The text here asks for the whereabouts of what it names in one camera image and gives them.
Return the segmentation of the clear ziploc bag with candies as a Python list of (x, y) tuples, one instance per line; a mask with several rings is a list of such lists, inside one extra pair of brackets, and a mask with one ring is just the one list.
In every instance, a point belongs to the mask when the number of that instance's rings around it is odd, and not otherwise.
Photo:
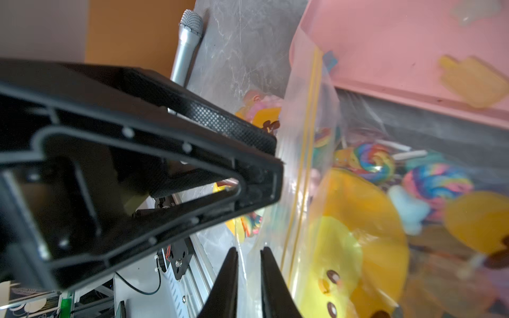
[(230, 249), (238, 265), (237, 317), (262, 316), (261, 256), (270, 249), (285, 298), (290, 282), (308, 265), (308, 208), (331, 166), (339, 100), (323, 51), (305, 32), (304, 1), (197, 1), (204, 38), (188, 82), (200, 97), (227, 111), (213, 116), (219, 132), (245, 150), (266, 152), (282, 163), (280, 180), (267, 162), (248, 156), (240, 167), (277, 189), (277, 200), (249, 207), (198, 233), (208, 260), (219, 270)]

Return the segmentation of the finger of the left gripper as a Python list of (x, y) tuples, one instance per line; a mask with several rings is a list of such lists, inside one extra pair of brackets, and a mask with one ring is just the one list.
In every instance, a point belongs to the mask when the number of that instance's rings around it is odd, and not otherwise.
[(194, 167), (153, 176), (154, 196), (228, 178), (243, 186), (283, 181), (272, 135), (151, 70), (4, 59), (1, 94), (44, 106), (56, 119), (31, 135), (29, 150), (9, 152), (9, 162), (42, 160), (43, 141), (67, 134)]

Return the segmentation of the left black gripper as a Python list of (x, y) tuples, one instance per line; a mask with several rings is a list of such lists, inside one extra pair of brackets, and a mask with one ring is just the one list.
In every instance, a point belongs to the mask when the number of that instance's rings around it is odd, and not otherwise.
[(275, 204), (282, 177), (238, 185), (103, 232), (103, 152), (1, 167), (1, 267), (29, 287), (75, 290), (193, 233)]

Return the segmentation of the pink plastic tray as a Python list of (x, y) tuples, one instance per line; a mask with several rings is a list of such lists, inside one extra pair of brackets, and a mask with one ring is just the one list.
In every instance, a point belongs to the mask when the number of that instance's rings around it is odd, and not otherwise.
[(476, 109), (440, 80), (439, 59), (475, 57), (508, 73), (508, 2), (463, 26), (456, 1), (310, 1), (290, 55), (307, 36), (337, 64), (334, 86), (472, 122), (508, 128), (508, 100)]

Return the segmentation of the silver microphone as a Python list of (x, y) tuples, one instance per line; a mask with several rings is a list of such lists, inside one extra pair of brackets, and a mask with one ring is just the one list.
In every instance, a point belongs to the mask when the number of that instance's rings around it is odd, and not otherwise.
[(179, 23), (178, 46), (174, 57), (170, 79), (185, 87), (189, 68), (204, 30), (203, 18), (196, 12), (186, 9)]

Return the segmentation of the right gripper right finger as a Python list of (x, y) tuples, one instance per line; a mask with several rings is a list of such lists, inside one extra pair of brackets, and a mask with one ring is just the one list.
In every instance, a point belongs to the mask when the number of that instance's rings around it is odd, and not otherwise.
[(267, 246), (261, 250), (261, 299), (264, 318), (302, 318), (287, 289), (273, 252)]

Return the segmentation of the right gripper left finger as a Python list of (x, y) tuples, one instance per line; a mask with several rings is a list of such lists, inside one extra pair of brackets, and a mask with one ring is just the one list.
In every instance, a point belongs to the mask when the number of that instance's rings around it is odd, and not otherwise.
[(202, 307), (198, 318), (236, 318), (239, 279), (239, 256), (237, 249), (229, 249), (221, 270)]

